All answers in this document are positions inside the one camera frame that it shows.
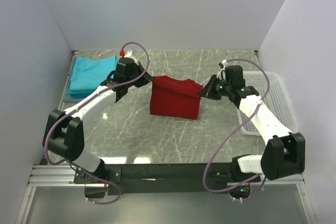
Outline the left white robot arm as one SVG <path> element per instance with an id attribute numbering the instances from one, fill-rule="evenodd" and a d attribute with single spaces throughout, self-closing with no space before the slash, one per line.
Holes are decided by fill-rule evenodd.
<path id="1" fill-rule="evenodd" d="M 43 147 L 86 170 L 91 182 L 106 178 L 104 161 L 85 149 L 84 127 L 105 108 L 117 103 L 129 87 L 142 87 L 153 80 L 133 56 L 120 58 L 116 69 L 81 102 L 66 111 L 53 110 L 47 121 Z"/>

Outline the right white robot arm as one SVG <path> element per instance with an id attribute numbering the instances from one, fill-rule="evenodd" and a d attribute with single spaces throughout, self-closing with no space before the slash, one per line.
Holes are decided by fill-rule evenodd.
<path id="1" fill-rule="evenodd" d="M 243 181 L 249 174 L 263 174 L 275 180 L 305 170 L 306 141 L 301 133 L 294 133 L 284 126 L 264 103 L 264 98 L 252 86 L 247 86 L 241 66 L 228 66 L 224 74 L 214 74 L 199 96 L 211 100 L 229 98 L 236 108 L 247 116 L 265 142 L 261 155 L 234 157 L 230 175 Z"/>

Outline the red t shirt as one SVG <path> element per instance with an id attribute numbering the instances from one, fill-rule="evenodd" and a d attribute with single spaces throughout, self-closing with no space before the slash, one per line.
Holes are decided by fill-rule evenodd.
<path id="1" fill-rule="evenodd" d="M 150 114 L 176 118 L 198 119 L 203 86 L 194 80 L 176 80 L 156 76 L 152 82 Z"/>

